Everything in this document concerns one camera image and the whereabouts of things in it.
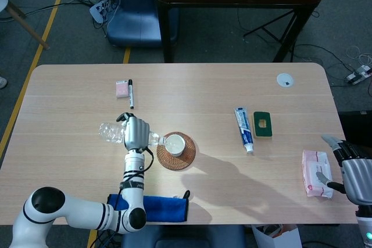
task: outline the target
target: wooden chair leg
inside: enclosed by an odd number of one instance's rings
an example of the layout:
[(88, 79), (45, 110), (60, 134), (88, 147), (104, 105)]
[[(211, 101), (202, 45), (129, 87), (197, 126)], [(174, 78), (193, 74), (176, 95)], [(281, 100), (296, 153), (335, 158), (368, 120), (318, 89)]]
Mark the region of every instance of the wooden chair leg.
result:
[(7, 6), (5, 10), (16, 20), (19, 24), (27, 30), (28, 33), (31, 34), (42, 46), (44, 49), (50, 49), (49, 45), (41, 39), (41, 37), (26, 23), (24, 19), (22, 19), (16, 11), (12, 9), (11, 6)]
[(14, 11), (16, 11), (16, 13), (17, 13), (20, 17), (22, 17), (22, 18), (25, 18), (25, 17), (26, 17), (26, 15), (22, 12), (22, 10), (19, 9), (16, 5), (14, 5), (13, 2), (8, 1), (8, 5), (9, 5), (10, 8), (12, 8)]

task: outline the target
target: small pink box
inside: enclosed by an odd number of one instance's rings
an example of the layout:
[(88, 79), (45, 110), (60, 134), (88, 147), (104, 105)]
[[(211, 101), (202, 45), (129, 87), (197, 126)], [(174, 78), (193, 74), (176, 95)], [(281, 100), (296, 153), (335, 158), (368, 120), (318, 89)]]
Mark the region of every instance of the small pink box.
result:
[(116, 82), (116, 98), (123, 98), (129, 96), (128, 81)]

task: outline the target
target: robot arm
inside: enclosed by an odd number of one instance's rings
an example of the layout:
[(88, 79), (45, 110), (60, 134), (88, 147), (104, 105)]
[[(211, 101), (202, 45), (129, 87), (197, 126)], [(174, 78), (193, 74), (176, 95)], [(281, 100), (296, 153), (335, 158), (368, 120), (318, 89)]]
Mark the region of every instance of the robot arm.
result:
[(329, 181), (322, 173), (319, 180), (328, 187), (346, 193), (348, 199), (358, 206), (356, 218), (364, 245), (372, 247), (372, 150), (353, 145), (336, 137), (323, 135), (332, 148), (341, 167), (344, 184)]
[(118, 121), (127, 121), (125, 146), (129, 150), (120, 189), (129, 208), (116, 211), (109, 204), (78, 199), (52, 187), (40, 188), (26, 200), (13, 225), (11, 248), (47, 248), (45, 238), (59, 217), (65, 217), (67, 224), (74, 228), (111, 229), (121, 234), (136, 232), (145, 226), (146, 170), (142, 152), (148, 150), (149, 124), (128, 113), (120, 117)]

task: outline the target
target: blue cloth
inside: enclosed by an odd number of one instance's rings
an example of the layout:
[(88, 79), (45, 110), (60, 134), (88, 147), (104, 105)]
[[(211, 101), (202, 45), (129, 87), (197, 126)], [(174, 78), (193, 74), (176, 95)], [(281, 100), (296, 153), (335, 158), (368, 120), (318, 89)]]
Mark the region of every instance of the blue cloth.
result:
[[(117, 194), (108, 197), (108, 204), (113, 207)], [(124, 210), (128, 203), (120, 195), (116, 210)], [(144, 196), (146, 220), (148, 222), (185, 222), (187, 220), (188, 198)]]

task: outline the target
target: green sponge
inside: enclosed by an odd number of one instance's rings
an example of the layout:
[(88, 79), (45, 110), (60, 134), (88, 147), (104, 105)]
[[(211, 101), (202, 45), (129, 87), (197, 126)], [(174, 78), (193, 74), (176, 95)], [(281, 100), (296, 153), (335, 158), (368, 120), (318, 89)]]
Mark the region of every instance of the green sponge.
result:
[(253, 134), (255, 138), (271, 138), (273, 136), (270, 113), (253, 113)]

